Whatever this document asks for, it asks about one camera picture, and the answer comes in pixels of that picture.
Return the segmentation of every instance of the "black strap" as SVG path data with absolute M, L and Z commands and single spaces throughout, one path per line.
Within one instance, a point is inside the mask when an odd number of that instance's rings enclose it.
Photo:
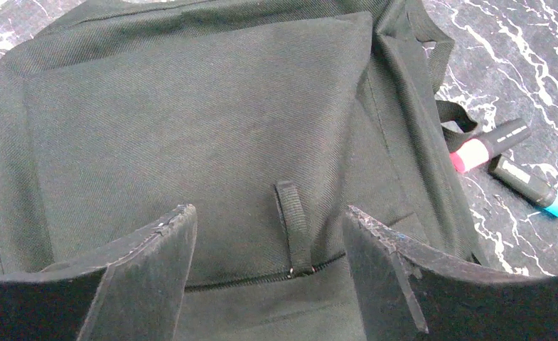
M 275 186 L 279 216 L 287 231 L 291 275 L 300 276 L 313 272 L 312 238 L 301 206 L 297 187 L 291 181 L 279 181 Z
M 474 121 L 467 111 L 459 104 L 448 101 L 436 101 L 438 113 L 440 114 L 440 122 L 446 123 L 454 121 L 461 128 L 462 133 L 452 131 L 446 127 L 442 127 L 442 133 L 446 140 L 449 152 L 457 151 L 461 145 L 471 138 L 473 131 L 478 126 L 478 122 Z
M 409 0 L 407 2 L 407 13 L 415 38 L 422 43 L 430 41 L 436 43 L 427 62 L 429 79 L 435 94 L 440 90 L 444 81 L 446 66 L 454 48 L 454 40 L 447 36 L 429 17 L 422 0 Z

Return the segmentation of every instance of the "black marble surface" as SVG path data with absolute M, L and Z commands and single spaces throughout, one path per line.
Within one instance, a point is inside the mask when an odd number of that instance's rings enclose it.
M 0 0 L 0 57 L 81 2 Z M 505 155 L 558 189 L 558 1 L 424 3 L 457 42 L 437 97 L 463 105 L 484 131 L 525 119 L 532 137 Z M 485 170 L 461 175 L 461 182 L 488 265 L 512 274 L 557 275 L 558 220 Z

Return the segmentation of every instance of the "zipper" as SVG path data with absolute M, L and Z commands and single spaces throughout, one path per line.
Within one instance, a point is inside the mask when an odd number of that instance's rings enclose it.
M 246 279 L 241 279 L 241 280 L 231 281 L 231 282 L 209 284 L 209 285 L 206 285 L 206 286 L 187 286 L 187 287 L 185 287 L 185 292 L 186 293 L 195 293 L 195 292 L 200 292 L 200 291 L 235 288 L 235 287 L 238 287 L 238 286 L 253 286 L 253 285 L 257 285 L 257 284 L 268 284 L 268 283 L 274 283 L 274 282 L 282 282 L 282 281 L 288 281 L 288 280 L 295 279 L 295 278 L 311 276 L 311 275 L 314 275 L 314 274 L 318 273 L 319 271 L 322 271 L 322 270 L 326 269 L 332 263 L 342 259 L 344 256 L 345 256 L 345 252 L 342 252 L 342 253 L 338 254 L 337 256 L 333 257 L 332 259 L 329 259 L 328 261 L 324 262 L 324 263 L 312 266 L 311 271 L 307 272 L 307 273 L 295 274 L 294 270 L 290 269 L 289 271 L 284 271 L 284 272 L 280 272 L 280 273 L 276 273 L 276 274 L 270 274 L 270 275 L 260 276 L 260 277 L 246 278 Z

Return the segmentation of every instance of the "backpack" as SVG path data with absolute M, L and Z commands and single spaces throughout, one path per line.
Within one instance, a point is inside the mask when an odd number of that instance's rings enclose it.
M 478 265 L 453 44 L 418 0 L 65 14 L 0 61 L 0 340 L 558 333 L 557 286 Z M 531 292 L 557 322 L 504 326 Z

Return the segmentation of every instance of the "blue marker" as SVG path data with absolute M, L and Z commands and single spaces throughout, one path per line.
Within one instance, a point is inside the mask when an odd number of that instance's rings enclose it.
M 527 173 L 521 166 L 502 155 L 490 162 L 488 172 L 519 192 L 532 204 L 558 217 L 558 190 L 548 183 Z

